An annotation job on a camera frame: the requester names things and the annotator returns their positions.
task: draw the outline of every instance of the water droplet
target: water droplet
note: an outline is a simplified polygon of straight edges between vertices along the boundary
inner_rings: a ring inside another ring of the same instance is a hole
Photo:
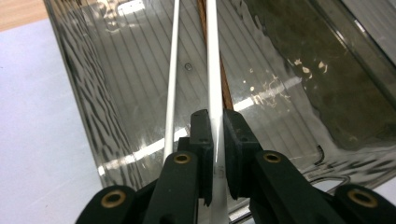
[[[192,65],[190,63],[184,64],[184,67],[186,68],[187,71],[191,71],[192,70]]]

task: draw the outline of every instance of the white table surface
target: white table surface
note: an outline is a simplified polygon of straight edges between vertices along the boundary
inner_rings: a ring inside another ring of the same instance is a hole
[[[0,165],[0,223],[74,223],[102,188],[49,20],[0,33]]]

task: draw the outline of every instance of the smoky plastic bin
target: smoky plastic bin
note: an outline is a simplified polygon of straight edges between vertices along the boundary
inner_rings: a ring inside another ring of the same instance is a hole
[[[174,2],[45,3],[104,187],[146,186],[162,169]],[[218,20],[234,109],[264,149],[312,184],[395,176],[395,65],[341,1],[219,0]],[[207,108],[195,0],[180,1],[177,55],[176,139]]]

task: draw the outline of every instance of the white stick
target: white stick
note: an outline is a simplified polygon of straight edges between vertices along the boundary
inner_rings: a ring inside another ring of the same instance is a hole
[[[172,154],[173,143],[174,143],[178,12],[179,12],[179,0],[175,0],[174,20],[173,20],[173,29],[172,29],[171,62],[169,66],[168,100],[166,105],[165,148],[163,151],[163,162],[165,162],[166,157]]]
[[[214,173],[210,223],[222,224],[228,223],[228,211],[217,16],[216,0],[206,0],[209,117],[214,143]]]

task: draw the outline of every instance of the wooden surface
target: wooden surface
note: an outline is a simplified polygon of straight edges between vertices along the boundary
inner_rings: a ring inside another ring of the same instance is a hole
[[[0,0],[0,32],[47,17],[43,0]]]

